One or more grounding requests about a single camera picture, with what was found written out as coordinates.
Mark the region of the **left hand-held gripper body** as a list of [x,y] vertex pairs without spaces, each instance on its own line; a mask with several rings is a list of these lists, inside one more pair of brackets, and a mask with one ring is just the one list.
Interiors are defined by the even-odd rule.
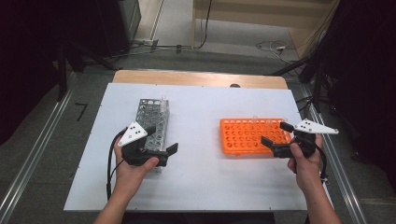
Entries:
[[169,154],[166,151],[152,150],[146,147],[148,136],[145,129],[135,121],[126,129],[118,142],[122,158],[129,165],[140,166],[148,159],[155,157],[159,160],[157,167],[165,167]]

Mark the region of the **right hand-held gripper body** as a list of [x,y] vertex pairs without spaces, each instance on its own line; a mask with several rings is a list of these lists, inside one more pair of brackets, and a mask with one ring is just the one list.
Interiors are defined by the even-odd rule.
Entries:
[[304,119],[298,124],[293,125],[294,131],[288,132],[293,133],[294,137],[287,144],[274,144],[272,150],[273,155],[276,158],[292,158],[293,155],[290,151],[290,145],[296,143],[306,158],[309,158],[314,154],[317,148],[316,135],[321,133],[327,134],[339,134],[337,129],[316,123],[309,119]]

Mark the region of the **metal test tube rack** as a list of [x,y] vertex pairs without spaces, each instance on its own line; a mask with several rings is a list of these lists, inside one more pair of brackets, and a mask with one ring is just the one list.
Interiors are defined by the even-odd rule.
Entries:
[[165,114],[160,112],[161,99],[141,99],[135,121],[143,128],[156,126],[156,133],[148,137],[146,147],[152,150],[165,151],[165,138],[169,118],[169,102]]

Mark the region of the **orange test tube rack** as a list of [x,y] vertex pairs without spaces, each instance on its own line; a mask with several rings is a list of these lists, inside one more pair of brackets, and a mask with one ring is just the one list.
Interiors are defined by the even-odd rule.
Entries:
[[222,152],[226,155],[271,154],[270,148],[261,143],[261,137],[271,139],[275,144],[287,144],[290,133],[280,128],[281,118],[221,119],[219,122]]

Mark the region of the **person's left hand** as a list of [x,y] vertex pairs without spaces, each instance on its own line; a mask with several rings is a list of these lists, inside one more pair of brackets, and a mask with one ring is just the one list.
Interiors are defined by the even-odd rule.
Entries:
[[116,155],[116,184],[113,193],[123,193],[125,195],[135,195],[142,184],[146,174],[151,171],[159,160],[155,157],[148,159],[141,166],[132,166],[122,160],[121,147],[118,145],[120,138],[118,137],[114,144]]

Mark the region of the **person's right hand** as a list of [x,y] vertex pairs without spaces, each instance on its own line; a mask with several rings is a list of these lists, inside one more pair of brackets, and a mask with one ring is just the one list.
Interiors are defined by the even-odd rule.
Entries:
[[290,145],[290,151],[293,155],[288,161],[288,168],[296,174],[296,182],[303,192],[313,192],[314,189],[321,187],[319,177],[320,153],[318,150],[309,158],[296,143]]

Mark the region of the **black tripod stand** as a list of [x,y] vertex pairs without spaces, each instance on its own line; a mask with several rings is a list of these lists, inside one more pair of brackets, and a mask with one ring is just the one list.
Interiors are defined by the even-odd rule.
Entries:
[[332,36],[332,31],[327,31],[324,35],[320,35],[317,46],[306,57],[272,73],[272,76],[280,77],[293,69],[303,66],[303,71],[298,76],[298,79],[301,83],[308,83],[311,79],[314,79],[313,93],[307,99],[307,103],[312,105],[317,113],[321,112],[320,103],[323,102],[320,99],[320,95],[322,81],[324,80],[324,57],[326,48],[332,41]]
[[67,93],[67,77],[66,77],[66,63],[69,63],[72,69],[76,72],[83,72],[85,70],[85,63],[82,60],[82,55],[88,56],[103,67],[118,71],[120,67],[107,62],[94,51],[85,48],[77,41],[62,40],[57,43],[57,61],[58,61],[58,85],[59,95],[57,101],[60,102]]

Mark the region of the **white board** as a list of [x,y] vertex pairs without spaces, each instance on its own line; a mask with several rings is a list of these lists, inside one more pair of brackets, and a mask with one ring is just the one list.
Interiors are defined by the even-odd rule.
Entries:
[[140,100],[168,100],[165,141],[177,144],[160,172],[149,173],[128,207],[137,212],[288,211],[306,208],[284,159],[227,156],[223,118],[301,117],[289,90],[110,83],[99,108],[64,208],[99,211],[106,204],[108,151],[114,136],[135,119]]

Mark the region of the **wooden table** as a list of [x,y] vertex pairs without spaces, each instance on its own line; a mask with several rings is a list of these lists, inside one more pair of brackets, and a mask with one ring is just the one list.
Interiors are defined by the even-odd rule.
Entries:
[[210,87],[231,87],[234,85],[240,88],[277,90],[288,88],[283,77],[155,70],[120,70],[115,73],[113,83]]

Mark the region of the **dark curtain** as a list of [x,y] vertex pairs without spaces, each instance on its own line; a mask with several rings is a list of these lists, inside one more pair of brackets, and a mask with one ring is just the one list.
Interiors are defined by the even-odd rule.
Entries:
[[0,0],[0,145],[58,83],[50,0]]
[[328,97],[396,192],[396,0],[340,0],[328,34]]

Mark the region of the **grey power strip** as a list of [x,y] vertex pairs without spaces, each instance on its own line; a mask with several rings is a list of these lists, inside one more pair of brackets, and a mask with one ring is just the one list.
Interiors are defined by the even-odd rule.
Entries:
[[150,48],[156,48],[158,46],[159,40],[152,40],[152,39],[135,39],[132,42],[132,45],[134,47],[150,47]]

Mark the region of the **black cabinet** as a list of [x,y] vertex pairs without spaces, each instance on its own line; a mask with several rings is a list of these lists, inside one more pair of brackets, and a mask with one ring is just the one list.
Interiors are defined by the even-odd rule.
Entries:
[[138,0],[96,0],[104,31],[106,56],[129,51],[141,21]]

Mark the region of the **metal floor rail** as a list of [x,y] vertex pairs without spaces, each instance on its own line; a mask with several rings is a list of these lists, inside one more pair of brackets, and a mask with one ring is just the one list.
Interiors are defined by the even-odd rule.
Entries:
[[335,143],[337,135],[325,133],[322,138],[329,166],[326,187],[337,215],[344,224],[368,224],[347,169],[338,154]]
[[15,206],[22,196],[43,152],[46,149],[48,141],[59,123],[71,95],[73,94],[77,81],[78,74],[72,72],[67,81],[69,89],[66,91],[64,97],[53,107],[49,118],[41,129],[40,135],[35,140],[35,144],[33,145],[30,153],[7,189],[5,198],[0,204],[0,224],[7,224],[9,221]]

